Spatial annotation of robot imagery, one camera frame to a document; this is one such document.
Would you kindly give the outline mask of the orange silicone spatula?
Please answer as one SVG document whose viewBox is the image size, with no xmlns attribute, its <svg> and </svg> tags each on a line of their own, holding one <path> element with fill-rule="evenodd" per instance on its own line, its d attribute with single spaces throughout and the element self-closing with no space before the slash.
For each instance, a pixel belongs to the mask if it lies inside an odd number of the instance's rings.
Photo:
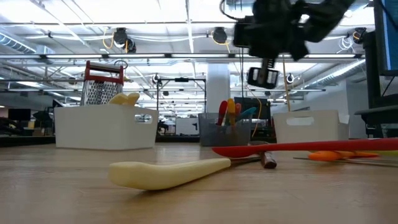
<svg viewBox="0 0 398 224">
<path fill-rule="evenodd" d="M 373 152 L 358 152 L 358 151 L 317 151 L 308 155 L 308 158 L 313 161 L 337 161 L 340 159 L 354 159 L 378 157 L 379 154 Z"/>
</svg>

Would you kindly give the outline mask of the red silicone spoon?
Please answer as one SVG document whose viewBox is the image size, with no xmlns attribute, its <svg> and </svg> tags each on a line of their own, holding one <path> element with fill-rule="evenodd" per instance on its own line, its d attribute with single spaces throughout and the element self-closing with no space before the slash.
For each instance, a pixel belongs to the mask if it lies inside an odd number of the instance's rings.
<svg viewBox="0 0 398 224">
<path fill-rule="evenodd" d="M 264 151 L 398 151 L 398 138 L 219 146 L 211 149 L 220 156 L 230 158 L 248 157 Z"/>
</svg>

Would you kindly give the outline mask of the grey computer desk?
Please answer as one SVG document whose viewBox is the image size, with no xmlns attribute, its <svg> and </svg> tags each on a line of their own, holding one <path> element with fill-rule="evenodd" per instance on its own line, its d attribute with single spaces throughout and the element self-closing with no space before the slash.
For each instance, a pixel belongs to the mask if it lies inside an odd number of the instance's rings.
<svg viewBox="0 0 398 224">
<path fill-rule="evenodd" d="M 365 122 L 367 137 L 398 138 L 398 105 L 355 112 Z"/>
</svg>

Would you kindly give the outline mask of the red silicone spatula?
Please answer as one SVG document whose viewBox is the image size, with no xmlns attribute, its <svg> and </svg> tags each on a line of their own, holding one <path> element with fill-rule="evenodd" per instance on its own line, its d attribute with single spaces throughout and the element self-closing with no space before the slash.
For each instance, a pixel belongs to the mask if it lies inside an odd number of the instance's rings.
<svg viewBox="0 0 398 224">
<path fill-rule="evenodd" d="M 220 107 L 219 107 L 219 111 L 218 111 L 218 120 L 216 123 L 218 126 L 221 126 L 223 124 L 223 120 L 226 115 L 227 109 L 228 109 L 228 102 L 224 100 L 220 103 Z"/>
</svg>

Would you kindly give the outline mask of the computer monitor blue screen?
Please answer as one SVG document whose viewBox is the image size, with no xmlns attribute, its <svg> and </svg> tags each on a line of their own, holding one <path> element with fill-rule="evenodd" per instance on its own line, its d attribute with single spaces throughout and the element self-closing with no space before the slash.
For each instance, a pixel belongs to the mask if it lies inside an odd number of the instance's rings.
<svg viewBox="0 0 398 224">
<path fill-rule="evenodd" d="M 380 76 L 398 77 L 398 0 L 373 0 Z"/>
</svg>

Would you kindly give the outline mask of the grey plastic bin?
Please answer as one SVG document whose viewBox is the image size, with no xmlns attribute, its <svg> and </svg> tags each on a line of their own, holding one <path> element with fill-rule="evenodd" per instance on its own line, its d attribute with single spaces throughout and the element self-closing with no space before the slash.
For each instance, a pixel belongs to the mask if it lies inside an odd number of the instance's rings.
<svg viewBox="0 0 398 224">
<path fill-rule="evenodd" d="M 218 113 L 200 113 L 198 115 L 201 146 L 244 146 L 248 144 L 251 138 L 252 116 L 239 120 L 234 126 L 232 124 L 219 126 L 217 121 Z"/>
</svg>

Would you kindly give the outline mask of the black background monitor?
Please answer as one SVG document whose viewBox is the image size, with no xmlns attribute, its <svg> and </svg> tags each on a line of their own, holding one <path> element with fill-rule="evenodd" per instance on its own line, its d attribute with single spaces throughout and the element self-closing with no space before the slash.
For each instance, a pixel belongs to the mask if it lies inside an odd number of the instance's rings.
<svg viewBox="0 0 398 224">
<path fill-rule="evenodd" d="M 234 97 L 234 102 L 241 104 L 241 111 L 254 108 L 252 112 L 254 119 L 271 119 L 271 103 L 265 98 Z"/>
</svg>

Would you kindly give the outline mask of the black background rig frame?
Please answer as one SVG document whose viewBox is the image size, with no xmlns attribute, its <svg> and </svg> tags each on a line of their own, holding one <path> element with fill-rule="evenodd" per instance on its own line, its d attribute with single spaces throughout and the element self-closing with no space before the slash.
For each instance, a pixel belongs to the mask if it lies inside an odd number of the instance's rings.
<svg viewBox="0 0 398 224">
<path fill-rule="evenodd" d="M 160 82 L 165 81 L 165 83 L 162 85 L 162 88 L 165 87 L 170 81 L 173 82 L 179 82 L 179 83 L 186 83 L 186 82 L 194 82 L 197 84 L 201 90 L 204 92 L 204 111 L 207 109 L 207 85 L 206 85 L 206 79 L 205 78 L 184 78 L 184 77 L 179 77 L 179 78 L 160 78 L 157 77 L 157 83 L 156 83 L 156 110 L 159 110 L 159 93 L 160 93 Z M 199 81 L 202 81 L 204 83 L 204 87 L 200 86 L 198 84 Z"/>
</svg>

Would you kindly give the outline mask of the white square pillar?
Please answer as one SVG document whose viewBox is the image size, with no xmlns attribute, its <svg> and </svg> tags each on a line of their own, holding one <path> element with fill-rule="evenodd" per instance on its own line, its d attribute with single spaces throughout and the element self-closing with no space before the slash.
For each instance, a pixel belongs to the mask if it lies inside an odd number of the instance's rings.
<svg viewBox="0 0 398 224">
<path fill-rule="evenodd" d="M 227 63 L 209 63 L 206 77 L 206 111 L 216 113 L 220 103 L 230 97 L 230 74 Z"/>
</svg>

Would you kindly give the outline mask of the white background box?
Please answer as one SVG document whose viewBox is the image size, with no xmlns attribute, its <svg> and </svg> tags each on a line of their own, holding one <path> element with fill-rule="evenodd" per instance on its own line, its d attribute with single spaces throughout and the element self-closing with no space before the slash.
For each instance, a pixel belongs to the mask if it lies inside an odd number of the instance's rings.
<svg viewBox="0 0 398 224">
<path fill-rule="evenodd" d="M 175 133 L 176 135 L 199 135 L 198 118 L 177 118 Z"/>
</svg>

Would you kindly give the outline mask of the white plastic bin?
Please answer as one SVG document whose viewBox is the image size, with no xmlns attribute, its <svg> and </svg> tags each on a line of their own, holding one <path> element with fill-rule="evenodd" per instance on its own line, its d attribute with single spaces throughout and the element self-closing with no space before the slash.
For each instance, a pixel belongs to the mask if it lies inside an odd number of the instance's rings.
<svg viewBox="0 0 398 224">
<path fill-rule="evenodd" d="M 159 112 L 128 105 L 55 108 L 56 146 L 121 151 L 155 145 Z"/>
<path fill-rule="evenodd" d="M 338 141 L 349 138 L 349 115 L 337 110 L 276 113 L 273 116 L 278 143 Z"/>
</svg>

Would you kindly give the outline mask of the blue silicone spatula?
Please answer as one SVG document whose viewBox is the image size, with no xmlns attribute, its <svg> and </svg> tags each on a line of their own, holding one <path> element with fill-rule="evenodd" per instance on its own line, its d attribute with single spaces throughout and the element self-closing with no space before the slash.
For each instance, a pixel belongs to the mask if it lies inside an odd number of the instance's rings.
<svg viewBox="0 0 398 224">
<path fill-rule="evenodd" d="M 236 118 L 236 121 L 241 121 L 243 119 L 248 119 L 250 116 L 252 116 L 256 112 L 257 108 L 256 107 L 251 107 L 239 114 L 239 116 Z"/>
</svg>

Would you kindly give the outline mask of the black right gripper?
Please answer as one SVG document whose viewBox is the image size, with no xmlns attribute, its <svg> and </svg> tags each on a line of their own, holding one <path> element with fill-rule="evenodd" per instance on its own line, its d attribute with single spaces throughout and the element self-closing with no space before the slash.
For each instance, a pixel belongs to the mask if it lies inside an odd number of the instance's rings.
<svg viewBox="0 0 398 224">
<path fill-rule="evenodd" d="M 248 84 L 274 89 L 279 71 L 275 70 L 275 58 L 288 53 L 298 61 L 308 54 L 300 18 L 308 4 L 298 0 L 255 0 L 252 15 L 238 19 L 234 26 L 233 45 L 249 49 L 249 55 L 263 58 L 261 67 L 251 67 Z"/>
</svg>

